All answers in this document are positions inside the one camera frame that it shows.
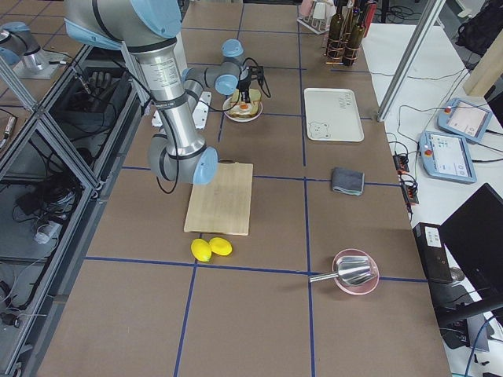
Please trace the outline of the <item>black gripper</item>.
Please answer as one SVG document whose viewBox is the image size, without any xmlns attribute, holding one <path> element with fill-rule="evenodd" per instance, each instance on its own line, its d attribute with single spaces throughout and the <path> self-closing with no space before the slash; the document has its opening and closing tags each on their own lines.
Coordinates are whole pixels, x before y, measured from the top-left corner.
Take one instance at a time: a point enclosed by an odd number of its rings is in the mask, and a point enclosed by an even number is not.
<svg viewBox="0 0 503 377">
<path fill-rule="evenodd" d="M 240 73 L 237 89 L 240 91 L 240 100 L 246 103 L 251 103 L 249 88 L 252 82 L 252 69 L 245 66 Z"/>
</svg>

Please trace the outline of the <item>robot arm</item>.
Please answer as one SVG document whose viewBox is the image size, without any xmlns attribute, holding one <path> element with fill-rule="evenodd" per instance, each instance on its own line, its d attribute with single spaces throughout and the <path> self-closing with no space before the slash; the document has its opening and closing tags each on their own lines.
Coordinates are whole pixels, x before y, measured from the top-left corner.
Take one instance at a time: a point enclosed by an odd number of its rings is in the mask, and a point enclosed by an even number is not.
<svg viewBox="0 0 503 377">
<path fill-rule="evenodd" d="M 163 131 L 152 137 L 149 165 L 168 181 L 206 185 L 218 169 L 218 153 L 198 134 L 193 111 L 205 89 L 230 96 L 244 77 L 244 50 L 224 42 L 216 67 L 180 71 L 174 48 L 182 28 L 176 1 L 68 1 L 68 35 L 87 45 L 127 52 L 136 60 Z"/>
<path fill-rule="evenodd" d="M 1 58 L 20 79 L 51 79 L 61 62 L 58 55 L 43 50 L 21 21 L 1 26 Z"/>
</svg>

